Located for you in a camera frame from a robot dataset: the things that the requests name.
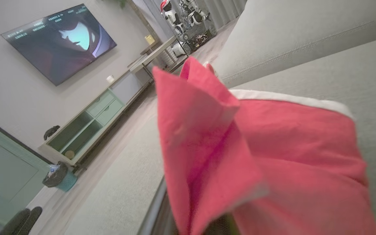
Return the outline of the red shorts white trim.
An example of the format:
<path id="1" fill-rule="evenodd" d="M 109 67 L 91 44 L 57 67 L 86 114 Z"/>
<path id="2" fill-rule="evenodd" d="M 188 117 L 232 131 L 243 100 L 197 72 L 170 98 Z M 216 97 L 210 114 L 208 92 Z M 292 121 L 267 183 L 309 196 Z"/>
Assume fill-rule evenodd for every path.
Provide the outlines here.
<path id="1" fill-rule="evenodd" d="M 228 89 L 192 57 L 179 76 L 152 74 L 179 235 L 203 235 L 225 215 L 240 235 L 376 235 L 345 105 Z"/>

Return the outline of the grey side table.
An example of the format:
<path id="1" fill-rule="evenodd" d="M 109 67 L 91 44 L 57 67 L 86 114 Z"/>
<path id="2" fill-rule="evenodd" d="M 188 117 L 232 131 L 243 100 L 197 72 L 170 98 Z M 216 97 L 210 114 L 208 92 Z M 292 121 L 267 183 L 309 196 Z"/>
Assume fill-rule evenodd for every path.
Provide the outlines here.
<path id="1" fill-rule="evenodd" d="M 173 64 L 166 71 L 170 73 L 174 72 L 188 58 L 188 52 L 185 52 L 185 55 L 183 55 L 181 58 L 178 58 L 177 60 L 174 60 L 174 58 L 169 54 L 167 48 L 171 47 L 172 44 L 176 42 L 182 45 L 176 36 L 172 36 L 170 39 L 164 42 L 160 47 L 155 49 L 149 55 L 142 55 L 141 58 L 137 59 L 134 63 L 130 64 L 130 66 L 128 67 L 129 71 L 133 74 L 136 74 L 138 71 L 143 70 L 149 75 L 150 78 L 153 78 L 152 70 L 148 68 L 148 65 L 152 61 L 154 61 L 154 59 L 157 59 L 159 55 L 161 55 L 161 53 L 165 52 L 168 55 L 168 57 L 173 61 Z"/>

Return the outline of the pale green TV cabinet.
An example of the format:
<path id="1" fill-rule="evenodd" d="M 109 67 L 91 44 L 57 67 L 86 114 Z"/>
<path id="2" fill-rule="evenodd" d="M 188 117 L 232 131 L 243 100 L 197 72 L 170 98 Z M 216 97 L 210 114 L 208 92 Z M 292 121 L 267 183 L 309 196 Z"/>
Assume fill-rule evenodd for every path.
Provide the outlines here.
<path id="1" fill-rule="evenodd" d="M 39 147 L 40 154 L 51 162 L 65 162 L 75 167 L 90 152 L 111 125 L 131 103 L 152 83 L 140 70 L 126 72 L 114 80 L 95 100 L 83 108 Z M 75 152 L 73 159 L 64 153 Z"/>

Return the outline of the white wheeled robot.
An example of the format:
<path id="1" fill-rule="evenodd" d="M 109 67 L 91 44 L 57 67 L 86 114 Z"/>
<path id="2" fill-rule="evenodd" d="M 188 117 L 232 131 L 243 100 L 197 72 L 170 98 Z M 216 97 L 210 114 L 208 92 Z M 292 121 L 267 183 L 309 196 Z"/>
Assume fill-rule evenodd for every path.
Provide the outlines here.
<path id="1" fill-rule="evenodd" d="M 159 8 L 186 55 L 217 35 L 211 13 L 197 0 L 161 0 Z"/>

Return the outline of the grey curtain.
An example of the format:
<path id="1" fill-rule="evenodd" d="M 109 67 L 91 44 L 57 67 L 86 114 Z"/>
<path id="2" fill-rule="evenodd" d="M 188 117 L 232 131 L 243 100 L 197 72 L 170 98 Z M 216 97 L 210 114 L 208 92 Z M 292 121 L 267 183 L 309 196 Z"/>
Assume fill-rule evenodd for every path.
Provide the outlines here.
<path id="1" fill-rule="evenodd" d="M 216 29 L 238 18 L 247 0 L 204 0 Z"/>

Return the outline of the grey sofa back cushion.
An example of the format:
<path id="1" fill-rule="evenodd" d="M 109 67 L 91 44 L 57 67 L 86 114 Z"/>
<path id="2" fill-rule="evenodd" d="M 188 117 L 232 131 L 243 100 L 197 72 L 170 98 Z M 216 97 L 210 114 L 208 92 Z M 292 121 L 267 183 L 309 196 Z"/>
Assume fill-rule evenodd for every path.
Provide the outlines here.
<path id="1" fill-rule="evenodd" d="M 228 87 L 376 40 L 376 0 L 247 0 L 213 67 Z"/>

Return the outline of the dark object on cabinet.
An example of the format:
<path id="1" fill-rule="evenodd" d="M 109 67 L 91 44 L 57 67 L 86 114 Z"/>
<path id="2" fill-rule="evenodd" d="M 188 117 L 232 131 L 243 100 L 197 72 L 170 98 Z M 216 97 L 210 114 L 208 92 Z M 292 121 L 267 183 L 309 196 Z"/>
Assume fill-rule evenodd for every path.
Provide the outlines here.
<path id="1" fill-rule="evenodd" d="M 52 128 L 49 128 L 49 129 L 45 132 L 45 134 L 44 134 L 44 136 L 43 136 L 43 139 L 44 139 L 44 140 L 47 140 L 49 137 L 51 137 L 52 135 L 54 135 L 54 134 L 58 131 L 59 128 L 60 128 L 59 125 L 56 125 L 56 126 L 53 126 Z"/>

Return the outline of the teal bin with black bag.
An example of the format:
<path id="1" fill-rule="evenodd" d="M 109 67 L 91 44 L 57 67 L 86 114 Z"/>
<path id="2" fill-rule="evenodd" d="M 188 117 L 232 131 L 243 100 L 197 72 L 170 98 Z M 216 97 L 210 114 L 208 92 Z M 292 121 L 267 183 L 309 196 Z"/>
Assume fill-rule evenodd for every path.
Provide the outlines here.
<path id="1" fill-rule="evenodd" d="M 64 162 L 49 165 L 49 171 L 42 183 L 48 188 L 57 188 L 63 192 L 69 191 L 77 182 L 78 178 L 69 170 Z"/>

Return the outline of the grey sofa seat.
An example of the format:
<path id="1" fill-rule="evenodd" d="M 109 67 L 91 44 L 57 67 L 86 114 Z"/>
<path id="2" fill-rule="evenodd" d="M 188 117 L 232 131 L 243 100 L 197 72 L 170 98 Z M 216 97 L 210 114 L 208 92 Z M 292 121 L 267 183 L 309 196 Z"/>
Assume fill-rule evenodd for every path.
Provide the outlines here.
<path id="1" fill-rule="evenodd" d="M 367 164 L 370 205 L 376 221 L 376 41 L 258 78 L 233 89 L 282 93 L 342 103 L 352 114 L 357 146 Z M 239 234 L 232 217 L 203 234 Z"/>

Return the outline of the teal door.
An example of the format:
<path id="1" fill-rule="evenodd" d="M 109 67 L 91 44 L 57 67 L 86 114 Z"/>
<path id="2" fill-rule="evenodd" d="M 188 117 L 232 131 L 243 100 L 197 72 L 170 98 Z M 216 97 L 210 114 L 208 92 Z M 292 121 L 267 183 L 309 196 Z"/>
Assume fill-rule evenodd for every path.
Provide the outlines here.
<path id="1" fill-rule="evenodd" d="M 47 162 L 0 131 L 0 224 L 27 207 L 47 172 Z"/>

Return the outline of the dark slippers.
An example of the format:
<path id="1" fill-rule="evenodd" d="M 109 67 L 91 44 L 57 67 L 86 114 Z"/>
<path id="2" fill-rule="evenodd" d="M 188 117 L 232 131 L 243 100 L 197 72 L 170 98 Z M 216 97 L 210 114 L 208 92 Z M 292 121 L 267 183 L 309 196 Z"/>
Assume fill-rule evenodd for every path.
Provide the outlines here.
<path id="1" fill-rule="evenodd" d="M 0 235 L 28 235 L 43 212 L 42 207 L 19 211 L 0 231 Z"/>

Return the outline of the wall mounted flat television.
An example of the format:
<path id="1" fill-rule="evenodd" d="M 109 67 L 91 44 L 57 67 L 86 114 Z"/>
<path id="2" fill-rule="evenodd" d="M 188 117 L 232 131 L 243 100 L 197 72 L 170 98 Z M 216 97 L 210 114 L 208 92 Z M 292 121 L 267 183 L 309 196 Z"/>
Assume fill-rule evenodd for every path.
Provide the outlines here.
<path id="1" fill-rule="evenodd" d="M 55 86 L 117 46 L 85 4 L 56 12 L 1 36 Z"/>

